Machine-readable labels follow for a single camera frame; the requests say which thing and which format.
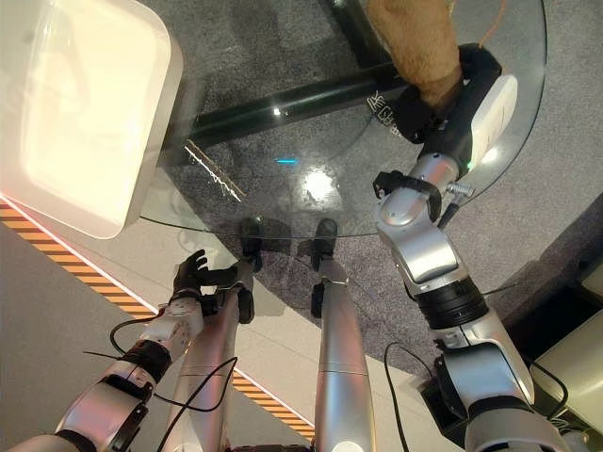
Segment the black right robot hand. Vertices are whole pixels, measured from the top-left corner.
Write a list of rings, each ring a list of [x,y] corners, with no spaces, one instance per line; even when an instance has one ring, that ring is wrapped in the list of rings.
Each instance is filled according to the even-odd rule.
[[[406,88],[392,104],[403,137],[423,146],[421,155],[439,153],[452,159],[458,176],[478,166],[509,124],[517,100],[518,81],[476,43],[459,47],[463,83],[443,111],[436,112]]]

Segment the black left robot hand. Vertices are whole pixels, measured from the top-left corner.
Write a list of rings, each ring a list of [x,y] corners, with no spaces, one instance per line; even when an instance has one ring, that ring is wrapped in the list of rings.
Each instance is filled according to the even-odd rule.
[[[236,265],[210,269],[205,250],[195,251],[177,267],[167,306],[139,339],[159,345],[175,361],[218,315],[225,303],[221,290],[230,288],[236,276]]]

